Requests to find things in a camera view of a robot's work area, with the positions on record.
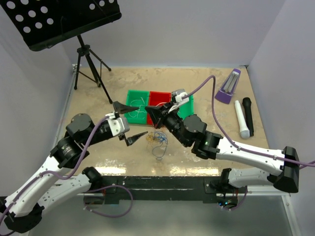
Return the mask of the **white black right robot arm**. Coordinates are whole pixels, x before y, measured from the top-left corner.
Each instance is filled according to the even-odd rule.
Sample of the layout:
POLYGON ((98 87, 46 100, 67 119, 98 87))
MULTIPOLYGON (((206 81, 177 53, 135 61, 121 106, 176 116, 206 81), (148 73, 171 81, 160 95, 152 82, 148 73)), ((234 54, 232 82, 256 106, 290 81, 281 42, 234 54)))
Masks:
POLYGON ((172 105, 147 106, 155 128, 165 127, 184 146, 201 159, 228 160, 249 166, 249 169, 224 169, 217 187, 224 193, 248 185, 272 185, 287 193, 299 191, 298 154, 295 148, 265 149, 233 141, 207 130, 197 115, 182 119, 172 105))

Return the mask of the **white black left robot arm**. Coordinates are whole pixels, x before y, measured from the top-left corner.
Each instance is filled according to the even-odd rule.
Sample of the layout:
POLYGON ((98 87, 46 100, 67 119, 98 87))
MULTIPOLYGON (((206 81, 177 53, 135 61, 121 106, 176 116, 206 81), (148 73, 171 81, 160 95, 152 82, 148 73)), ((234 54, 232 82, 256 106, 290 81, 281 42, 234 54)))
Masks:
POLYGON ((98 192, 102 187, 102 176, 94 168, 85 168, 77 176, 81 162, 89 155, 91 145, 118 137, 127 146, 134 144, 143 133, 126 137, 129 131, 127 118, 123 114, 138 108, 115 101, 113 112, 106 114, 94 124, 88 114, 77 114, 66 134, 50 151, 39 169, 18 190, 0 199, 0 221, 12 233, 25 233, 33 229, 52 208, 83 192, 98 192))

